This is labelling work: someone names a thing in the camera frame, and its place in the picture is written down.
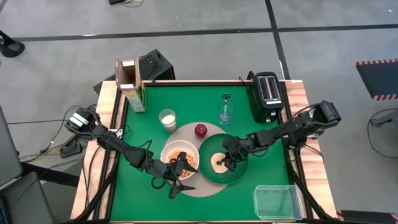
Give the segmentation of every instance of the green plate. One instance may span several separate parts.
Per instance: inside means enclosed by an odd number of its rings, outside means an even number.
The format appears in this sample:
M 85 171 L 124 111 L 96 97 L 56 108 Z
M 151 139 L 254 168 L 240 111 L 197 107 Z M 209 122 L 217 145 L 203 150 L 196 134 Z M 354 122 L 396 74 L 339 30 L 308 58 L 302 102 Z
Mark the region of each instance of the green plate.
M 211 166 L 211 157 L 214 153 L 225 153 L 223 142 L 226 138 L 231 137 L 229 134 L 215 134 L 206 139 L 199 149 L 200 171 L 210 181 L 217 184 L 232 184 L 238 181 L 248 168 L 248 161 L 239 162 L 234 172 L 227 171 L 223 174 L 217 174 Z

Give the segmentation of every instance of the concrete floor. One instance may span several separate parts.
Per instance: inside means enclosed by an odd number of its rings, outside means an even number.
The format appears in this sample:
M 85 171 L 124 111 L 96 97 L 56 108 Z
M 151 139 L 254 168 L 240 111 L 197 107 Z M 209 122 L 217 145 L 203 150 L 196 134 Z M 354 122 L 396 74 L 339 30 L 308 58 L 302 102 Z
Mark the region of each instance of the concrete floor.
M 278 27 L 398 23 L 395 0 L 273 0 L 272 6 Z M 20 0 L 5 4 L 0 26 L 13 37 L 42 37 L 267 28 L 271 23 L 263 0 L 146 0 L 134 9 L 110 6 L 105 0 Z M 354 67 L 359 60 L 397 58 L 398 29 L 284 32 L 280 38 L 291 79 L 304 81 L 311 103 L 334 102 L 343 118 L 320 138 L 336 208 L 398 213 L 398 161 L 373 152 L 366 137 L 369 117 L 397 103 L 373 101 Z M 25 44 L 26 51 L 17 58 L 0 56 L 0 103 L 9 122 L 60 119 L 71 105 L 96 103 L 91 87 L 113 73 L 115 57 L 134 58 L 155 48 L 174 65 L 178 79 L 237 79 L 249 70 L 273 71 L 282 77 L 271 33 Z M 10 129 L 24 155 L 45 148 L 59 125 Z M 394 127 L 371 131 L 380 151 L 398 156 Z M 56 143 L 68 135 L 63 130 Z M 38 165 L 59 162 L 63 160 L 51 156 Z M 72 170 L 79 174 L 76 167 Z

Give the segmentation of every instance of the milk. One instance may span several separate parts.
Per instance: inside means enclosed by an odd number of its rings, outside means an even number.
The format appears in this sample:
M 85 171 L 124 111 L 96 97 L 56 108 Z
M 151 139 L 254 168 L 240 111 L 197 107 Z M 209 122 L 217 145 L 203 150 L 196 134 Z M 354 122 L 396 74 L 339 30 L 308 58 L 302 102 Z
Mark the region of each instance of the milk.
M 172 114 L 164 116 L 164 118 L 162 118 L 162 124 L 164 128 L 168 131 L 174 131 L 177 127 L 177 122 L 175 122 L 175 116 Z

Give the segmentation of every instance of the red apple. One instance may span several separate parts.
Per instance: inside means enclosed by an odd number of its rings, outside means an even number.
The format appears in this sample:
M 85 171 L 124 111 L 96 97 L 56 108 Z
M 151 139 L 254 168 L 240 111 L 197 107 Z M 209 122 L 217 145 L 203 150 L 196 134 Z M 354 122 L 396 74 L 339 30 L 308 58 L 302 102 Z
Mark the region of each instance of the red apple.
M 204 124 L 198 124 L 195 127 L 195 134 L 198 136 L 198 138 L 205 137 L 206 133 L 207 133 L 207 128 Z

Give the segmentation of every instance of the clear plastic container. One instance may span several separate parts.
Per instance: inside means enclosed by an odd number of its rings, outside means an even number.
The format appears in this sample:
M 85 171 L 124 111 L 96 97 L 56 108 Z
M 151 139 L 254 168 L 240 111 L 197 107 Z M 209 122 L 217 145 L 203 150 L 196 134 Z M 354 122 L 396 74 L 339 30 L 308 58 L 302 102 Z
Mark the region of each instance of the clear plastic container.
M 299 195 L 295 185 L 258 185 L 253 192 L 254 212 L 261 220 L 301 220 Z

